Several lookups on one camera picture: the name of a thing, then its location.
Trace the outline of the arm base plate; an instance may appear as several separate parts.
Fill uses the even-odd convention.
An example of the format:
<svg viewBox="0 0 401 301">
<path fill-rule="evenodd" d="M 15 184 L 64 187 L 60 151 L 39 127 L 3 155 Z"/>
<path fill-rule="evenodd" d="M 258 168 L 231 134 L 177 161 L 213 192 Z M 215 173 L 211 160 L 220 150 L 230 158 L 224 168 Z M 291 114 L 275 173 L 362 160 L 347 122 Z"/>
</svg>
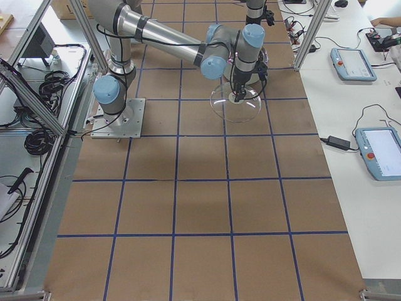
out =
<svg viewBox="0 0 401 301">
<path fill-rule="evenodd" d="M 101 105 L 98 105 L 97 114 L 103 115 L 95 119 L 92 133 L 93 139 L 126 139 L 141 138 L 142 122 L 145 111 L 144 98 L 129 98 L 126 102 L 126 108 L 111 125 L 109 123 L 116 117 L 104 115 Z"/>
</svg>

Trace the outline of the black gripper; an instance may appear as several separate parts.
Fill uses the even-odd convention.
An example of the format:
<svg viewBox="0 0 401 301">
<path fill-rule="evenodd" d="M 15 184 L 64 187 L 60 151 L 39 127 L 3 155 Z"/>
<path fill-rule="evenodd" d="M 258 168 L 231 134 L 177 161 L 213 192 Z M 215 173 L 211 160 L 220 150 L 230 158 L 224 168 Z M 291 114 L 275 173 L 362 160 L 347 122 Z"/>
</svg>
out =
<svg viewBox="0 0 401 301">
<path fill-rule="evenodd" d="M 242 102 L 246 96 L 246 88 L 250 90 L 264 90 L 267 84 L 267 66 L 257 62 L 251 71 L 239 69 L 235 63 L 231 77 L 231 88 L 234 90 L 235 102 Z"/>
</svg>

